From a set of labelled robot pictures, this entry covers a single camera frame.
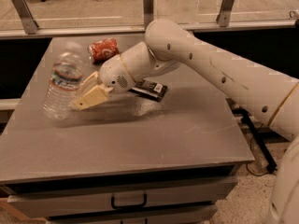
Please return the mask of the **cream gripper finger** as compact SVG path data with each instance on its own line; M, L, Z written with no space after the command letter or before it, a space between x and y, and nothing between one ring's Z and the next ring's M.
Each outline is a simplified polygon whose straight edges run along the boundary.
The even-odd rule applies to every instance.
M100 105L104 103L106 99L98 99L96 96L91 94L83 95L81 97L75 96L75 98L71 101L70 105L73 109L76 110L85 110L87 108Z
M84 79L79 85L77 91L77 97L87 95L88 93L93 96L96 96L98 94L97 87L100 84L101 84L101 80L99 78L99 74L97 72L93 72L86 79Z

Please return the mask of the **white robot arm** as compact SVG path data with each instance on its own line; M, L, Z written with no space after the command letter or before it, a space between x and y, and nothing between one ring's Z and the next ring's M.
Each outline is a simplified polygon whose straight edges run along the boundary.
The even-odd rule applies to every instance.
M256 119L290 141L278 168L266 224L299 220L299 80L208 44L173 21L152 21L145 40L116 55L79 86L71 105L84 110L109 95L156 77L175 63L192 70L225 93Z

